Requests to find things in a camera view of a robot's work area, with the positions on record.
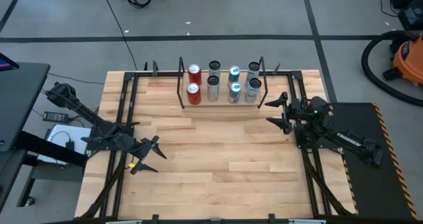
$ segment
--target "silver can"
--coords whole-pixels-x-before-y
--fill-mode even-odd
[[[229,96],[228,100],[230,103],[237,103],[239,100],[239,95],[241,94],[241,84],[239,82],[231,83],[229,87]]]
[[[218,61],[209,63],[209,76],[216,76],[220,79],[220,63]]]
[[[239,80],[239,74],[241,73],[241,70],[238,66],[234,65],[229,69],[229,76],[227,80],[227,87],[231,86],[231,83],[238,82]]]
[[[207,97],[212,102],[219,99],[219,78],[215,75],[207,79]]]
[[[260,65],[257,62],[251,62],[249,64],[249,69],[247,72],[247,79],[245,80],[245,84],[248,86],[251,79],[258,78],[259,73],[260,73]]]
[[[262,81],[257,78],[252,78],[247,85],[247,92],[245,93],[245,102],[253,103],[256,101]]]

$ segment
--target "can lid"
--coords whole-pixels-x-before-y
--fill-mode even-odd
[[[196,93],[200,90],[199,86],[196,83],[190,83],[186,88],[188,93]]]
[[[212,61],[209,63],[209,68],[211,70],[218,70],[220,69],[220,63],[218,61]]]
[[[192,64],[188,67],[188,71],[191,73],[198,73],[200,71],[200,66],[197,64]]]
[[[241,84],[238,83],[238,82],[231,83],[231,90],[233,92],[239,92],[239,91],[241,91]]]
[[[229,72],[233,75],[238,75],[240,70],[238,66],[234,65],[229,69]]]
[[[260,69],[260,65],[257,62],[251,62],[249,64],[249,69],[251,71],[258,71]]]
[[[250,80],[250,86],[253,89],[258,89],[262,86],[262,81],[258,80],[257,78],[253,78]]]
[[[212,75],[207,79],[207,84],[211,86],[215,86],[219,84],[219,78],[217,76]]]

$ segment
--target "yellow and black hazard stripe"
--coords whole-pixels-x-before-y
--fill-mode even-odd
[[[356,199],[354,198],[354,192],[352,191],[351,178],[350,178],[350,174],[348,173],[348,168],[346,166],[346,161],[345,161],[345,158],[344,158],[344,155],[343,154],[342,154],[342,160],[344,161],[344,168],[345,168],[345,173],[346,173],[346,179],[348,180],[348,185],[350,186],[352,203],[354,204],[354,209],[356,210],[356,214],[358,214]]]
[[[383,135],[385,136],[386,144],[388,145],[388,149],[389,149],[389,152],[391,154],[392,161],[395,165],[399,182],[401,183],[401,186],[403,187],[404,196],[407,199],[408,207],[410,208],[410,212],[411,212],[411,216],[413,216],[413,218],[417,219],[416,210],[415,210],[415,208],[412,204],[410,193],[408,192],[407,185],[405,184],[404,176],[403,176],[403,173],[401,172],[401,168],[399,166],[397,156],[395,155],[394,147],[392,146],[391,139],[389,138],[388,132],[386,130],[385,121],[383,121],[383,117],[382,117],[382,114],[381,114],[381,111],[380,111],[378,105],[376,103],[373,103],[373,105],[376,109],[376,114],[377,114],[377,117],[379,118],[379,122],[381,124]]]

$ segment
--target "vacuum hose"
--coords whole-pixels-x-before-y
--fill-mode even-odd
[[[408,96],[402,92],[399,92],[396,89],[393,89],[392,87],[390,87],[389,85],[387,85],[386,83],[382,82],[378,77],[376,77],[376,75],[371,72],[370,67],[369,67],[369,54],[372,51],[372,49],[381,41],[383,40],[395,40],[395,39],[400,39],[400,40],[415,40],[416,39],[416,35],[413,34],[412,32],[407,32],[407,31],[403,31],[403,30],[396,30],[396,31],[390,31],[390,32],[386,32],[383,33],[382,35],[380,35],[380,37],[372,40],[364,49],[363,55],[362,55],[362,68],[363,71],[365,73],[365,75],[367,76],[367,78],[374,83],[376,86],[378,86],[380,89],[382,89],[383,91],[385,91],[386,93],[389,93],[390,95],[394,96],[395,98],[402,100],[404,102],[407,102],[409,104],[413,104],[416,106],[423,106],[423,100],[421,99],[417,99],[411,96]]]

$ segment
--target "black mat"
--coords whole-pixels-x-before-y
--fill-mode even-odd
[[[359,136],[378,142],[384,150],[380,169],[365,166],[355,155],[345,151],[344,158],[359,215],[387,219],[413,219],[412,210],[408,206],[410,202],[404,195],[403,185],[391,158],[374,105],[334,103],[334,114],[335,129],[351,129]]]

